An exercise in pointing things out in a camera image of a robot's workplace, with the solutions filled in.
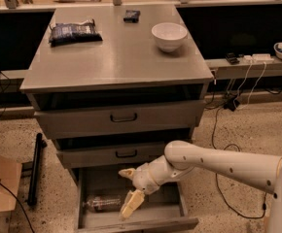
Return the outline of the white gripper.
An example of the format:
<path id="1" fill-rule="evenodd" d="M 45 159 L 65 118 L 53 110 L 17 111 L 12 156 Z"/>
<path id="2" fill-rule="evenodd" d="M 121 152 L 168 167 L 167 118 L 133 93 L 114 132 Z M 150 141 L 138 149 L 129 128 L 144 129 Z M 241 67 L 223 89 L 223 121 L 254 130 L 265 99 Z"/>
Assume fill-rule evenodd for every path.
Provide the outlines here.
<path id="1" fill-rule="evenodd" d="M 159 166 L 157 163 L 144 163 L 136 169 L 121 169 L 119 175 L 132 180 L 133 186 L 137 189 L 128 192 L 121 207 L 119 218 L 126 220 L 142 205 L 145 194 L 151 195 L 160 189 Z"/>

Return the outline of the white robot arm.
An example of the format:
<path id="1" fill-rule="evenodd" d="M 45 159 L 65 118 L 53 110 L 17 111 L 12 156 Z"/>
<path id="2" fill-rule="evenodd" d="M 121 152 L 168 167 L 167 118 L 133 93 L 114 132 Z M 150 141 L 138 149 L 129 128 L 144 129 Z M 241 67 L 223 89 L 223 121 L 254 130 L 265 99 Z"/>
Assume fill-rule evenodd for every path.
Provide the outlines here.
<path id="1" fill-rule="evenodd" d="M 172 141 L 164 154 L 119 174 L 135 187 L 123 202 L 120 219 L 129 218 L 144 197 L 165 183 L 178 182 L 195 168 L 202 168 L 272 195 L 267 233 L 282 233 L 282 156 L 231 150 L 206 149 L 184 141 Z"/>

